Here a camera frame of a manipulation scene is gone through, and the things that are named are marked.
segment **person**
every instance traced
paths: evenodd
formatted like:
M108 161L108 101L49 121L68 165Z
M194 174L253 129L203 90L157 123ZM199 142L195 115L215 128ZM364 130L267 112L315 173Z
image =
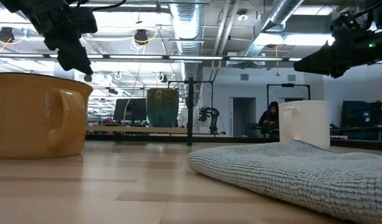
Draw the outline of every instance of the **person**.
M186 108L183 108L180 112L179 116L179 127L180 128L186 128L187 124L189 122L189 98L187 97L185 99L185 106ZM193 133L199 133L199 126L198 126L198 118L199 118L199 110L196 106L193 107L193 125L192 125L192 132Z
M260 126L266 124L277 124L279 118L278 102L273 101L270 103L269 109L266 110L260 117Z

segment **folded towel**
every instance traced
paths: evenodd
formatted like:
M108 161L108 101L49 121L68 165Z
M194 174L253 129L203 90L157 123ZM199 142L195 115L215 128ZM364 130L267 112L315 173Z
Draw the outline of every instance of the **folded towel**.
M302 141L192 152L214 179L357 223L382 223L382 156L338 154Z

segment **mug handle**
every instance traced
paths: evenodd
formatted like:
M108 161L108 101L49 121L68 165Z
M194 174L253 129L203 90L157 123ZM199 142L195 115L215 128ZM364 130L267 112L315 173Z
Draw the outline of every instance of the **mug handle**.
M160 120L163 120L164 113L162 111L162 90L157 90L155 94L156 104L159 105L156 107L156 113Z
M297 133L292 132L292 127L294 125L293 117L297 113L297 108L294 106L287 106L284 108L284 123L285 123L285 130L286 132L291 134L292 140L299 140L299 137Z
M52 98L61 98L63 108L61 128L50 130L48 134L49 148L53 149L63 141L76 140L79 127L85 125L86 111L83 98L76 91L54 88L50 95Z

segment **computer monitor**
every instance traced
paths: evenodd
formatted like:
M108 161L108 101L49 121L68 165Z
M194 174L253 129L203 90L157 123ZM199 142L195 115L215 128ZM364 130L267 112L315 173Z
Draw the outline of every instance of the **computer monitor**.
M129 99L116 100L114 120L122 121L124 115L124 109ZM145 98L131 99L128 109L126 111L126 121L145 121L147 120L147 101Z

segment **ductwork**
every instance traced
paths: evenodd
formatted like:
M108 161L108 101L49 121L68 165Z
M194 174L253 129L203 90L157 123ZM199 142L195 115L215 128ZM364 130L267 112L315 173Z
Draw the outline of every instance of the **ductwork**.
M201 4L170 4L170 11L173 15L173 29L178 39L192 40L199 39L201 36L202 5ZM177 42L177 49L181 55L199 55L201 54L200 42ZM188 80L194 77L196 80L202 80L201 63L183 63L182 75ZM194 104L199 100L201 84L194 88Z
M268 12L268 16L260 15L255 25L256 27L256 39L258 35L265 30L272 29L279 26L276 31L281 31L285 28L285 22L292 16L296 9L304 2L304 0L276 0L273 4L273 8ZM265 45L255 44L255 41L246 49L243 53L245 57L257 57L263 51ZM255 68L256 64L250 62L239 63L235 67L240 69Z

